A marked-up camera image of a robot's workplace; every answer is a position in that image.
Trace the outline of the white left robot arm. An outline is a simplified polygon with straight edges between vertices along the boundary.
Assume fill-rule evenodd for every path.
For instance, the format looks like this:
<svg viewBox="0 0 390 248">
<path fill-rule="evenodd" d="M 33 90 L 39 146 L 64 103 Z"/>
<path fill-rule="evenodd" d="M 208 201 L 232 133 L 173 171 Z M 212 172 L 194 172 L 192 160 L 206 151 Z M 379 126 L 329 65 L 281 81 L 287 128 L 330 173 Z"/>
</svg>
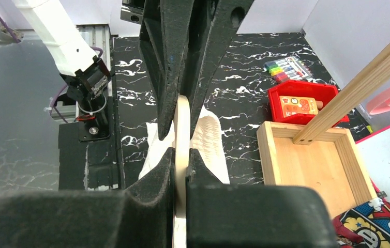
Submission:
<svg viewBox="0 0 390 248">
<path fill-rule="evenodd" d="M 95 107 L 112 75 L 84 41 L 59 1 L 15 1 L 49 50 L 68 96 L 81 106 Z M 193 135 L 204 99 L 233 37 L 252 1 L 144 1 L 139 50 L 157 100 L 158 137 L 170 127 L 177 100 L 185 96 Z"/>
</svg>

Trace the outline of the red plastic bin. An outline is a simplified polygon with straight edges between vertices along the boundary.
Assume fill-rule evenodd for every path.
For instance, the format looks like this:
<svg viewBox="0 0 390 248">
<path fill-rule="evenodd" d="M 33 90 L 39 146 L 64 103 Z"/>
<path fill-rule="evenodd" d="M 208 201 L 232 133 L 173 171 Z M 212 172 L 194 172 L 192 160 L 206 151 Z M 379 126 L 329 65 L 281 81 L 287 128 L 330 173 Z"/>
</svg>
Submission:
<svg viewBox="0 0 390 248">
<path fill-rule="evenodd" d="M 337 94 L 334 85 L 287 80 L 267 92 L 274 122 L 306 125 Z"/>
</svg>

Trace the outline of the marker pen pack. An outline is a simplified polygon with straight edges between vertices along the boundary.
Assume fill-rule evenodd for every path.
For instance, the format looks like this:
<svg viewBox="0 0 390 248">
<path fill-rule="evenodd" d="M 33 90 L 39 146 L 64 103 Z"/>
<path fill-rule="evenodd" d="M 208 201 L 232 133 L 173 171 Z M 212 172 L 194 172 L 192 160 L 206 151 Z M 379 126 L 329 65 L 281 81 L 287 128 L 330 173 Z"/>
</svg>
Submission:
<svg viewBox="0 0 390 248">
<path fill-rule="evenodd" d="M 265 62 L 264 70 L 267 71 L 277 83 L 288 80 L 309 82 L 313 80 L 313 74 L 310 69 L 295 56 Z"/>
</svg>

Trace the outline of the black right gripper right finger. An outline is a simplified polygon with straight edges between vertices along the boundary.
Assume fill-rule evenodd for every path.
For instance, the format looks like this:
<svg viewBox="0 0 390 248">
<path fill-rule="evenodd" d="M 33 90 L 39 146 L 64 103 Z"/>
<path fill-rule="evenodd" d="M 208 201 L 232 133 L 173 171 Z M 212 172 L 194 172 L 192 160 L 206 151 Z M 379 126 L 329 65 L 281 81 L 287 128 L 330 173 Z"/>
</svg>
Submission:
<svg viewBox="0 0 390 248">
<path fill-rule="evenodd" d="M 337 247 L 320 195 L 311 188 L 224 184 L 189 152 L 188 247 Z"/>
</svg>

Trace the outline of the beige wooden hanger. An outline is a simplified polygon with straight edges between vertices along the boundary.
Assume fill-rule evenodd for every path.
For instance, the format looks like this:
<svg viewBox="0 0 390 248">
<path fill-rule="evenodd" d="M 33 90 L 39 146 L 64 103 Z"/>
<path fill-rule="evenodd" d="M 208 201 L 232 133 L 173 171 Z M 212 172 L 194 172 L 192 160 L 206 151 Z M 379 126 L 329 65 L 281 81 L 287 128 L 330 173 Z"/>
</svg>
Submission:
<svg viewBox="0 0 390 248">
<path fill-rule="evenodd" d="M 186 216 L 186 170 L 190 150 L 190 106 L 187 97 L 179 95 L 174 119 L 175 143 L 175 212 L 176 218 Z"/>
</svg>

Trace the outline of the wooden clothes rack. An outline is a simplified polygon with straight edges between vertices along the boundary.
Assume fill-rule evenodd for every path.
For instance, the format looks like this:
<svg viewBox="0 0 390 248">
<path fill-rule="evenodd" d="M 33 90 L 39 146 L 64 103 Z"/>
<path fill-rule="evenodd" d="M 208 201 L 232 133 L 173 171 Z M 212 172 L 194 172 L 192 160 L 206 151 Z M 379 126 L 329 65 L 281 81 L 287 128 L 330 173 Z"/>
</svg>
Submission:
<svg viewBox="0 0 390 248">
<path fill-rule="evenodd" d="M 336 121 L 390 79 L 390 43 L 307 125 L 266 121 L 257 130 L 266 185 L 304 187 L 299 208 L 316 204 L 326 218 L 377 197 L 348 129 Z"/>
</svg>

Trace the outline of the comic print shorts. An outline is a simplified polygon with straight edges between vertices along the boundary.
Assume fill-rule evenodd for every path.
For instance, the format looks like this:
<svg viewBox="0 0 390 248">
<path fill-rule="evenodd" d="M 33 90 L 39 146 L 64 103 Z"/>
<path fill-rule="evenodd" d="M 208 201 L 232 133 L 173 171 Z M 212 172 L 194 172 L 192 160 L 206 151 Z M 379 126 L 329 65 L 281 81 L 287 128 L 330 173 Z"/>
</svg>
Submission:
<svg viewBox="0 0 390 248">
<path fill-rule="evenodd" d="M 390 247 L 390 202 L 363 203 L 332 220 L 340 247 Z"/>
</svg>

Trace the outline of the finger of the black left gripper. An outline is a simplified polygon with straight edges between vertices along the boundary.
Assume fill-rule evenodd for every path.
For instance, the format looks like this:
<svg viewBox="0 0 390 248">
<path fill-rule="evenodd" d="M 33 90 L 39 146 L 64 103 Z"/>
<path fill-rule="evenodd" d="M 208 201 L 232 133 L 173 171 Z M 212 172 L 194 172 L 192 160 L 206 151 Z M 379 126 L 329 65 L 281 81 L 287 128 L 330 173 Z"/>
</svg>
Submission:
<svg viewBox="0 0 390 248">
<path fill-rule="evenodd" d="M 145 1 L 139 49 L 156 98 L 157 131 L 170 131 L 182 84 L 193 1 Z"/>
<path fill-rule="evenodd" d="M 195 1 L 181 94 L 190 106 L 190 133 L 197 126 L 213 76 L 253 0 Z"/>
</svg>

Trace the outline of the white shorts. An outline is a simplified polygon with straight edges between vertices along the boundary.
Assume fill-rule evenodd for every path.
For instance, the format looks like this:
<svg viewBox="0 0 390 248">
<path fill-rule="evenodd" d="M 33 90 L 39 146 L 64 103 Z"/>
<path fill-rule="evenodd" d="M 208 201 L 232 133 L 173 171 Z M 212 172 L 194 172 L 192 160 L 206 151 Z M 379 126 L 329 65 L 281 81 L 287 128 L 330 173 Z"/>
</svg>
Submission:
<svg viewBox="0 0 390 248">
<path fill-rule="evenodd" d="M 168 147 L 175 147 L 174 127 L 164 140 L 158 138 L 157 124 L 147 123 L 148 151 L 138 178 L 141 179 L 156 167 Z M 224 184 L 229 184 L 229 173 L 224 154 L 219 118 L 202 107 L 190 147 L 197 149 L 206 167 Z"/>
</svg>

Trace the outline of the orange card box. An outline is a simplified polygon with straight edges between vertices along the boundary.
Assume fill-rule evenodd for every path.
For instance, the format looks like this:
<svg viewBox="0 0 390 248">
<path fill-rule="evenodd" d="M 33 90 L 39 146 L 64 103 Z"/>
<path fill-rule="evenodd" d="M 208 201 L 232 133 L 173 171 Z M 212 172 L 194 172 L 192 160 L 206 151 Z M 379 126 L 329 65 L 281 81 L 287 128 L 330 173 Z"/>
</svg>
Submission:
<svg viewBox="0 0 390 248">
<path fill-rule="evenodd" d="M 283 117 L 295 114 L 316 115 L 323 102 L 310 97 L 279 96 Z"/>
</svg>

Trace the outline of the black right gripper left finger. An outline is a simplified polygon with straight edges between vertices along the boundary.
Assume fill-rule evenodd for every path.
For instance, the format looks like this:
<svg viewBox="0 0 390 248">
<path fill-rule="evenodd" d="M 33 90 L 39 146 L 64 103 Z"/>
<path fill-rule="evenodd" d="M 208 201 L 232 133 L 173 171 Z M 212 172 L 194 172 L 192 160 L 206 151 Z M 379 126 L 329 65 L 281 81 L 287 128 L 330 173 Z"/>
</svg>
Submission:
<svg viewBox="0 0 390 248">
<path fill-rule="evenodd" d="M 0 247 L 172 247 L 174 148 L 124 190 L 0 198 Z"/>
</svg>

